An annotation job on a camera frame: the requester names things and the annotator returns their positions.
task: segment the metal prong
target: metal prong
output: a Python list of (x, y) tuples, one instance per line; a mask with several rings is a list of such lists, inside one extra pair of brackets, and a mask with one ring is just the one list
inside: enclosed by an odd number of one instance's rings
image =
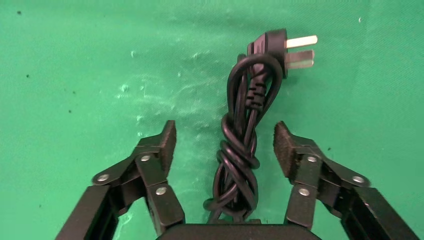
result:
[(299, 38), (287, 39), (287, 41), (285, 42), (285, 47), (287, 49), (292, 49), (292, 48), (297, 48), (297, 47), (314, 45), (317, 42), (318, 42), (317, 35), (304, 36), (304, 37), (299, 37)]
[(291, 52), (285, 55), (285, 63), (289, 69), (310, 68), (314, 65), (314, 50)]
[(305, 69), (310, 68), (314, 65), (314, 60), (307, 61), (297, 61), (287, 63), (287, 68), (289, 69)]
[(285, 62), (286, 63), (303, 62), (303, 61), (313, 60), (314, 57), (315, 57), (314, 50), (290, 52), (285, 55)]

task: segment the metal rivet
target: metal rivet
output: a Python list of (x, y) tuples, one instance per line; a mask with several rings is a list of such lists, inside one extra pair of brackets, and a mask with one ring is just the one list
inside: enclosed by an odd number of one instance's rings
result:
[(365, 182), (365, 180), (364, 180), (362, 177), (360, 177), (360, 176), (354, 176), (354, 177), (352, 177), (352, 179), (353, 179), (355, 182), (360, 183), (360, 184), (362, 184), (362, 183), (364, 183), (364, 182)]
[(166, 191), (167, 191), (167, 188), (166, 187), (159, 187), (156, 190), (156, 195), (163, 195)]
[(303, 196), (309, 196), (309, 190), (306, 188), (299, 189), (299, 193)]
[(143, 161), (143, 162), (148, 161), (149, 159), (150, 159), (149, 155), (145, 155), (145, 156), (141, 157), (141, 161)]
[(106, 179), (108, 179), (109, 178), (109, 174), (103, 174), (103, 175), (100, 175), (98, 178), (97, 178), (97, 181), (99, 181), (99, 182), (103, 182), (103, 181), (105, 181)]
[(315, 162), (317, 161), (317, 159), (316, 159), (315, 157), (313, 157), (313, 156), (308, 156), (308, 157), (307, 157), (307, 160), (308, 160), (309, 162), (313, 162), (313, 163), (315, 163)]

